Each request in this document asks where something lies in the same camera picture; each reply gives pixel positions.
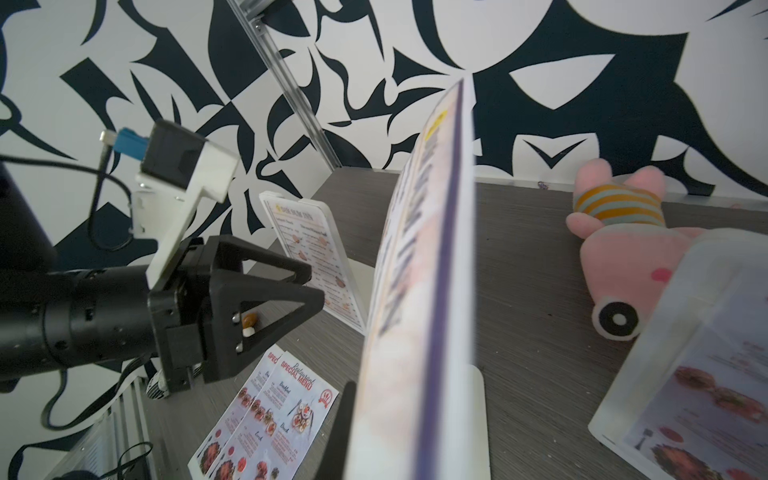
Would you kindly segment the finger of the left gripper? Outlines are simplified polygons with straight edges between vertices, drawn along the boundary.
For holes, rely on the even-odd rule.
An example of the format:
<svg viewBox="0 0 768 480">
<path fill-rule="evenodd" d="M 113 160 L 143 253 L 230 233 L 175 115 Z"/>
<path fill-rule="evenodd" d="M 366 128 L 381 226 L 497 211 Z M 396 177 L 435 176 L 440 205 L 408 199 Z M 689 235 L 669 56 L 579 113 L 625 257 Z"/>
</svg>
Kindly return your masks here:
<svg viewBox="0 0 768 480">
<path fill-rule="evenodd" d="M 294 303 L 294 310 L 247 336 L 240 315 L 269 302 Z M 281 281 L 213 281 L 211 318 L 203 323 L 203 380 L 214 383 L 240 374 L 285 335 L 319 313 L 324 292 Z"/>
<path fill-rule="evenodd" d="M 200 259 L 202 268 L 210 273 L 216 270 L 226 270 L 244 274 L 244 262 L 263 264 L 289 272 L 290 275 L 285 279 L 285 282 L 304 285 L 312 278 L 312 268 L 309 264 L 288 258 L 232 235 L 209 237 Z"/>
</svg>

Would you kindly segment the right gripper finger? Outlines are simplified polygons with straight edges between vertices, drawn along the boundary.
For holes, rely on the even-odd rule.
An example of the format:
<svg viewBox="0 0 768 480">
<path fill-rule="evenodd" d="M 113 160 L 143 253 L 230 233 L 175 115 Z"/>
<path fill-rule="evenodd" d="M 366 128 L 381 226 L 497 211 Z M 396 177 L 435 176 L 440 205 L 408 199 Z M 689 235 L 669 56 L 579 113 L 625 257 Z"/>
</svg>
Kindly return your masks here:
<svg viewBox="0 0 768 480">
<path fill-rule="evenodd" d="M 328 442 L 314 477 L 315 480 L 341 480 L 343 478 L 356 391 L 357 383 L 355 381 L 345 384 Z"/>
</svg>

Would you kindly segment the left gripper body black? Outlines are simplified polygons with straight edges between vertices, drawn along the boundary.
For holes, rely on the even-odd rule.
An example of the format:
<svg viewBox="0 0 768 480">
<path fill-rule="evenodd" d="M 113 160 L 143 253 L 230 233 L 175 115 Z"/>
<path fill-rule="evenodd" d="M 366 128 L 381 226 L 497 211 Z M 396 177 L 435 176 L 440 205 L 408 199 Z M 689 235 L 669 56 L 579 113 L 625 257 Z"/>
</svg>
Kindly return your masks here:
<svg viewBox="0 0 768 480">
<path fill-rule="evenodd" d="M 171 359 L 169 327 L 190 309 L 185 267 L 200 253 L 200 239 L 181 244 L 170 280 L 150 289 L 146 266 L 38 272 L 1 272 L 1 390 L 26 376 L 157 356 L 169 389 L 193 384 L 192 368 Z"/>
</svg>

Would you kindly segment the pink special menu sheet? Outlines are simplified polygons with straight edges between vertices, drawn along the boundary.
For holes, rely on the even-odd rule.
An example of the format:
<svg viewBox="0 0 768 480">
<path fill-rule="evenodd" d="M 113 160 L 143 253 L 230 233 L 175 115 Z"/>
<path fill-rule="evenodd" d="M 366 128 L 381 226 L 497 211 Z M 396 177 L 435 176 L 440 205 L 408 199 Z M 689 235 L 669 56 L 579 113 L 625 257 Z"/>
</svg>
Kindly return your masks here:
<svg viewBox="0 0 768 480">
<path fill-rule="evenodd" d="M 271 373 L 204 479 L 291 479 L 319 433 L 338 390 L 287 351 L 268 361 Z"/>
</svg>

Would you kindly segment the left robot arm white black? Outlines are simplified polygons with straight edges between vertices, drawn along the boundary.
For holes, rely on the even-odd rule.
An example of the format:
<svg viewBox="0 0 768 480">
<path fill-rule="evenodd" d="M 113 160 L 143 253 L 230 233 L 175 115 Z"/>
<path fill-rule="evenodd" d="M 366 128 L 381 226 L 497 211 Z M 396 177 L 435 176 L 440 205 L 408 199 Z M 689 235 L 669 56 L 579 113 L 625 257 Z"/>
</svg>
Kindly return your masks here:
<svg viewBox="0 0 768 480">
<path fill-rule="evenodd" d="M 155 285 L 143 265 L 59 271 L 12 177 L 1 176 L 1 389 L 88 364 L 157 357 L 168 388 L 237 376 L 319 313 L 309 265 L 224 235 L 174 250 Z"/>
</svg>

